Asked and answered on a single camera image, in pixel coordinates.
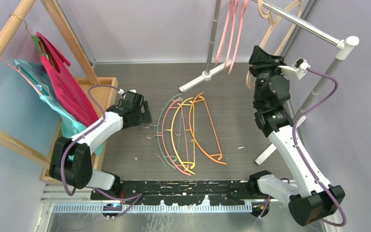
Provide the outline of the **beige plastic hanger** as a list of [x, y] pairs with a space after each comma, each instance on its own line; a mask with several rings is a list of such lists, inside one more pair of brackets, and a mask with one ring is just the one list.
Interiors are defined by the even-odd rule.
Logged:
[[[269, 37], [271, 36], [271, 34], [273, 33], [273, 31], [275, 30], [276, 26], [279, 24], [279, 22], [281, 21], [282, 17], [281, 16], [278, 16], [276, 17], [276, 19], [273, 19], [272, 17], [272, 14], [271, 14], [271, 11], [268, 10], [267, 12], [265, 12], [262, 8], [263, 6], [263, 1], [260, 0], [259, 3], [258, 3], [258, 11], [259, 11], [259, 14], [262, 18], [264, 19], [268, 19], [268, 22], [269, 22], [269, 28], [266, 32], [266, 34], [264, 35], [261, 43], [260, 43], [260, 48], [264, 48]], [[286, 8], [285, 8], [285, 11], [286, 12], [290, 12], [291, 10], [293, 10], [294, 8], [298, 7], [298, 12], [297, 12], [297, 17], [301, 17], [302, 15], [302, 0], [295, 0], [293, 1], [290, 5], [288, 5]], [[278, 49], [276, 50], [275, 52], [275, 55], [281, 55], [282, 53], [282, 49], [286, 46], [287, 44], [287, 41], [288, 39], [290, 38], [290, 36], [292, 35], [294, 29], [296, 28], [297, 26], [292, 23], [292, 26], [290, 27], [289, 31], [287, 32], [287, 34], [285, 35], [284, 39], [282, 40], [282, 42], [280, 43]], [[251, 83], [251, 78], [253, 77], [253, 75], [248, 71], [247, 74], [246, 74], [246, 79], [245, 79], [245, 83], [246, 83], [246, 86], [249, 88], [249, 89], [254, 89], [255, 88], [255, 85], [253, 83]]]

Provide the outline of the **thick pink plastic hanger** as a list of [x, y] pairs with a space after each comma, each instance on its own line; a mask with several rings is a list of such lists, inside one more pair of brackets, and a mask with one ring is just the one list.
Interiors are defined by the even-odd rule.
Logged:
[[228, 30], [230, 17], [233, 14], [234, 8], [235, 8], [235, 0], [229, 0], [228, 1], [227, 14], [225, 16], [225, 21], [224, 21], [224, 26], [223, 26], [223, 31], [222, 31], [219, 47], [218, 47], [218, 50], [217, 50], [217, 53], [216, 53], [216, 56], [215, 56], [215, 61], [214, 61], [215, 64], [217, 64], [220, 60], [221, 53], [222, 53], [223, 48], [224, 48], [224, 43], [225, 43], [225, 39], [226, 39], [226, 34], [227, 34], [227, 30]]

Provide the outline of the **yellow wire hanger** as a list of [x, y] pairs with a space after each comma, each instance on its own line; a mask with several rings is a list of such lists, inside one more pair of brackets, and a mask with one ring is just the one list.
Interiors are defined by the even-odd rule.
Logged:
[[183, 99], [175, 97], [169, 110], [173, 111], [170, 132], [172, 148], [174, 152], [174, 167], [181, 173], [195, 175], [196, 146], [193, 139], [190, 139], [190, 129], [187, 125], [188, 116], [186, 110], [191, 106], [191, 98]]

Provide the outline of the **orange wire hanger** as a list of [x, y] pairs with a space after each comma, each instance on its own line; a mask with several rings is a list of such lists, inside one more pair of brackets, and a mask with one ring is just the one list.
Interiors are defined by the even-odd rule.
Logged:
[[[190, 131], [191, 136], [193, 138], [194, 144], [200, 149], [200, 151], [207, 158], [209, 158], [211, 161], [214, 161], [215, 163], [218, 163], [218, 164], [221, 164], [221, 165], [227, 165], [226, 162], [222, 161], [222, 159], [223, 159], [223, 153], [222, 153], [221, 145], [220, 145], [220, 142], [219, 142], [219, 139], [218, 139], [218, 136], [217, 136], [217, 132], [216, 132], [216, 129], [215, 129], [215, 126], [214, 126], [214, 122], [213, 122], [213, 119], [212, 119], [212, 116], [211, 116], [211, 113], [210, 113], [208, 104], [207, 104], [206, 99], [203, 96], [203, 94], [204, 94], [204, 91], [202, 91], [195, 98], [193, 98], [192, 100], [189, 101], [191, 103], [190, 109], [189, 109], [189, 113], [188, 113], [188, 117], [189, 117], [189, 119], [188, 119], [189, 131]], [[199, 103], [199, 102], [203, 102], [204, 103], [204, 106], [206, 108], [206, 111], [207, 111], [207, 114], [208, 114], [208, 117], [209, 117], [211, 128], [213, 130], [215, 141], [216, 141], [216, 145], [217, 145], [217, 148], [218, 148], [218, 153], [216, 153], [216, 154], [209, 154], [200, 145], [200, 143], [198, 142], [198, 140], [196, 138], [196, 132], [195, 132], [195, 105], [196, 105], [196, 103]]]

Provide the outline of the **thin pink wire hanger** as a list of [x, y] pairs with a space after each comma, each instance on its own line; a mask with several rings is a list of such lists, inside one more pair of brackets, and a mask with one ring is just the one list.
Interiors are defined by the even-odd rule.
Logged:
[[165, 122], [164, 122], [164, 130], [165, 130], [165, 131], [163, 132], [163, 134], [164, 134], [164, 142], [165, 142], [165, 147], [166, 147], [166, 149], [167, 149], [167, 152], [168, 152], [170, 155], [174, 156], [174, 152], [173, 152], [173, 148], [172, 148], [172, 143], [171, 143], [170, 132], [168, 131], [168, 129], [169, 129], [171, 126], [170, 126], [170, 125], [165, 126], [165, 123], [166, 123], [167, 121], [169, 122], [169, 124], [171, 124], [171, 121], [172, 121], [172, 118], [169, 118], [169, 117], [168, 117], [169, 112], [170, 112], [170, 110], [168, 111], [167, 116], [166, 116], [166, 118], [165, 118]]

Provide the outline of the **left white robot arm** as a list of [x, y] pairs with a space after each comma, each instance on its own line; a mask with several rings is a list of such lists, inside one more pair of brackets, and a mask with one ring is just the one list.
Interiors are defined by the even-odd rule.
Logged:
[[92, 165], [91, 156], [114, 133], [152, 122], [148, 102], [142, 94], [127, 91], [117, 105], [106, 109], [91, 126], [71, 138], [59, 137], [54, 146], [49, 176], [76, 189], [97, 188], [109, 199], [122, 192], [120, 178]]

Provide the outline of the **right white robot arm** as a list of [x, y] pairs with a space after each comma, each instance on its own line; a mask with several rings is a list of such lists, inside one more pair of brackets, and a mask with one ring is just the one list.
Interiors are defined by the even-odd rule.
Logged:
[[289, 80], [301, 79], [311, 71], [310, 65], [299, 58], [287, 66], [282, 56], [268, 54], [258, 45], [253, 48], [249, 65], [249, 75], [256, 78], [253, 107], [257, 127], [281, 154], [296, 182], [291, 185], [261, 171], [249, 177], [250, 195], [277, 199], [301, 226], [326, 222], [328, 216], [342, 211], [345, 192], [341, 186], [333, 186], [315, 165], [297, 137], [298, 120], [292, 119], [284, 108], [290, 99]]

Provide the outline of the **wooden tray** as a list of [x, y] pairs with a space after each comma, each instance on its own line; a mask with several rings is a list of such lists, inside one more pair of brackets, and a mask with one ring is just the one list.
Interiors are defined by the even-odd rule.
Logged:
[[[115, 77], [99, 77], [98, 78], [99, 83], [103, 85], [111, 85], [114, 87], [118, 86], [118, 81]], [[86, 96], [89, 97], [87, 91], [88, 89], [92, 86], [92, 84], [86, 79], [86, 78], [76, 78], [76, 81], [80, 85], [81, 89], [85, 92]], [[109, 87], [99, 87], [91, 90], [90, 92], [94, 99], [100, 104], [101, 108], [103, 110], [107, 109], [110, 107], [112, 104], [115, 103], [117, 91], [109, 88]], [[57, 138], [59, 138], [62, 135], [61, 132], [61, 122], [62, 120], [59, 121], [49, 153], [48, 153], [48, 158], [50, 159], [53, 153], [55, 141]], [[104, 141], [103, 143], [103, 149], [101, 153], [98, 156], [92, 155], [92, 165], [95, 169], [101, 170], [103, 166], [103, 160], [104, 160], [104, 154], [106, 150], [106, 144], [107, 141]], [[59, 181], [51, 178], [49, 176], [49, 172], [47, 168], [43, 169], [43, 172], [41, 174], [40, 180], [46, 183], [55, 183], [55, 184], [60, 184]]]

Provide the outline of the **teal garment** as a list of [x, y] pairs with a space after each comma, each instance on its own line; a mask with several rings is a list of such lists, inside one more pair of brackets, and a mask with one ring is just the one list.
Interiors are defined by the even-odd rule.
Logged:
[[[47, 72], [46, 72], [46, 70], [45, 70], [45, 68], [42, 64], [31, 63], [31, 62], [28, 62], [28, 63], [29, 63], [29, 65], [31, 65], [34, 68], [34, 70], [36, 70], [36, 71], [39, 70], [39, 71], [43, 72], [44, 77], [49, 79], [49, 76], [48, 76], [48, 74], [47, 74]], [[83, 125], [82, 123], [78, 122], [58, 102], [58, 100], [55, 96], [55, 92], [53, 90], [53, 86], [51, 84], [50, 79], [49, 79], [49, 85], [50, 85], [50, 88], [51, 88], [51, 92], [54, 94], [54, 99], [48, 99], [45, 96], [39, 96], [39, 97], [52, 110], [54, 110], [56, 113], [58, 113], [60, 115], [61, 120], [62, 120], [62, 123], [61, 123], [62, 135], [67, 137], [67, 138], [70, 138], [70, 137], [84, 131], [87, 127], [85, 125]]]

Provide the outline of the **red garment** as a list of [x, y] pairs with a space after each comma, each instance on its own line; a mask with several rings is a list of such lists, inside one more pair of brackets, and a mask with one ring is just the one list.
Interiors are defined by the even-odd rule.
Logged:
[[40, 39], [52, 58], [53, 62], [50, 62], [44, 56], [40, 56], [58, 102], [78, 122], [86, 127], [90, 126], [98, 120], [98, 115], [87, 95], [68, 70], [71, 63], [41, 33], [37, 32], [36, 37]]

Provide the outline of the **green hanger on rack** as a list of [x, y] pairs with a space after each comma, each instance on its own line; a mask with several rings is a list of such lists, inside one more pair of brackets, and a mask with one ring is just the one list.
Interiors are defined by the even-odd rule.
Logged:
[[32, 35], [31, 32], [28, 30], [28, 25], [27, 25], [27, 22], [24, 20], [24, 18], [22, 18], [21, 16], [19, 15], [16, 15], [16, 14], [10, 14], [9, 15], [9, 18], [11, 16], [14, 16], [14, 17], [17, 17], [19, 18], [24, 24], [25, 24], [25, 31], [29, 34], [29, 36], [31, 37], [32, 41], [33, 41], [33, 44], [38, 52], [38, 55], [40, 58], [45, 58], [45, 60], [47, 62], [49, 62], [49, 64], [54, 68], [56, 69], [56, 64], [53, 60], [53, 57], [52, 55], [50, 54], [50, 52], [48, 51], [47, 47], [45, 46], [45, 44], [43, 43], [43, 41], [37, 37], [36, 35]]

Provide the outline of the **pink hanger on wooden rack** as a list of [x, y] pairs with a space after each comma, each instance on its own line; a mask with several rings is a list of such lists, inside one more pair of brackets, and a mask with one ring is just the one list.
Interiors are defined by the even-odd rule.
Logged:
[[0, 60], [18, 72], [34, 88], [39, 96], [54, 99], [54, 94], [51, 92], [49, 85], [49, 79], [44, 77], [43, 72], [34, 70], [34, 68], [26, 61], [15, 60], [15, 65], [12, 65], [1, 56]]

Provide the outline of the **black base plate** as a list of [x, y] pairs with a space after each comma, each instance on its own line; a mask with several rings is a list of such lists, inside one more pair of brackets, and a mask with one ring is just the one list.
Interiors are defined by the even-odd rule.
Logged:
[[142, 194], [137, 205], [179, 206], [201, 205], [208, 198], [210, 206], [243, 205], [245, 202], [264, 204], [266, 195], [255, 194], [246, 180], [177, 180], [121, 181], [124, 197]]

